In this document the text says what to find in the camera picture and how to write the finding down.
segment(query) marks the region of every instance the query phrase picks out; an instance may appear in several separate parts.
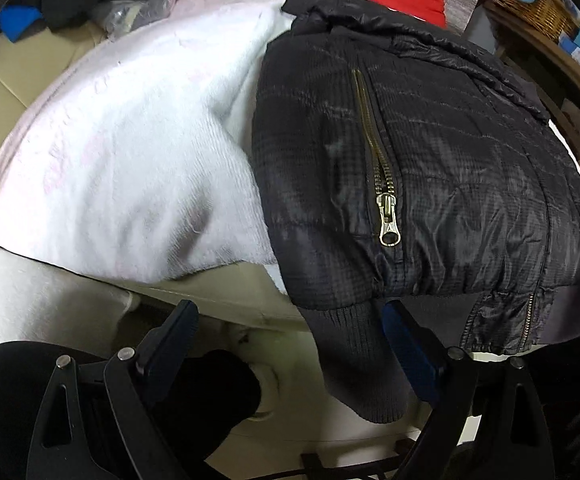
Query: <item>zipper pull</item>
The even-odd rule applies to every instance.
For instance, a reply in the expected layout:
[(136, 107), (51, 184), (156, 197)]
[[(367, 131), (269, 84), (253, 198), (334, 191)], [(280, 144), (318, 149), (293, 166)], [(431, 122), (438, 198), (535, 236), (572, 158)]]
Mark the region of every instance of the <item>zipper pull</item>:
[(394, 247), (401, 241), (401, 233), (397, 227), (397, 219), (394, 214), (394, 206), (397, 203), (397, 199), (393, 194), (381, 193), (376, 198), (376, 203), (381, 214), (379, 241), (386, 247)]

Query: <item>black puffer jacket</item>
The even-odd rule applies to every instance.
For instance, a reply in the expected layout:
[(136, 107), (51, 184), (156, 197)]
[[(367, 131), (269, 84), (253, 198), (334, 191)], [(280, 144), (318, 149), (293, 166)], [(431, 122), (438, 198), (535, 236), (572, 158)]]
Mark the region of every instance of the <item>black puffer jacket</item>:
[(375, 422), (403, 413), (389, 298), (468, 351), (580, 335), (580, 174), (541, 104), (479, 47), (378, 4), (284, 10), (254, 167), (330, 391)]

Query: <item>wicker basket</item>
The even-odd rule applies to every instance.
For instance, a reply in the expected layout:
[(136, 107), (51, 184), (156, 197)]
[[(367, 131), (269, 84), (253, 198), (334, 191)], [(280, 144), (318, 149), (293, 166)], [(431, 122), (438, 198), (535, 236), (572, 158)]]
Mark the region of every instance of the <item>wicker basket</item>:
[(559, 42), (562, 32), (574, 38), (579, 30), (561, 0), (535, 0), (531, 4), (519, 0), (494, 0), (494, 3), (516, 14), (555, 43)]

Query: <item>zipper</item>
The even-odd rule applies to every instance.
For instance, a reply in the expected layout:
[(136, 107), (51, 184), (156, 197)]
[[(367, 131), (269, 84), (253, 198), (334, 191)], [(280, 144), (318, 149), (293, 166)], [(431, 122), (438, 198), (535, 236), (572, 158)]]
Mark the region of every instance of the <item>zipper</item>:
[(524, 323), (524, 331), (521, 334), (521, 342), (519, 343), (519, 352), (524, 351), (528, 337), (530, 336), (530, 326), (532, 324), (532, 311), (534, 310), (534, 293), (530, 294), (528, 302), (526, 303), (526, 322)]
[(394, 247), (401, 241), (401, 232), (397, 225), (397, 197), (394, 187), (394, 176), (388, 158), (381, 146), (374, 112), (370, 103), (368, 87), (363, 73), (358, 68), (352, 69), (355, 80), (356, 100), (361, 113), (363, 134), (372, 153), (372, 171), (374, 173), (374, 192), (376, 205), (379, 208), (381, 230), (379, 241), (385, 247)]

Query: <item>beige leather sofa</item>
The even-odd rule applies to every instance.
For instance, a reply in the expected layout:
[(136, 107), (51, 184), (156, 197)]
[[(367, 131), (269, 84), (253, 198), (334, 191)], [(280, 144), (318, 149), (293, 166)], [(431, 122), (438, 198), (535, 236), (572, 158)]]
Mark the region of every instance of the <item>beige leather sofa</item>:
[[(0, 36), (0, 145), (51, 81), (103, 39), (102, 31), (91, 23), (57, 34), (44, 30), (17, 43)], [(307, 330), (265, 269), (253, 264), (233, 264), (150, 286), (115, 285), (170, 304), (187, 298), (202, 314), (246, 326)]]

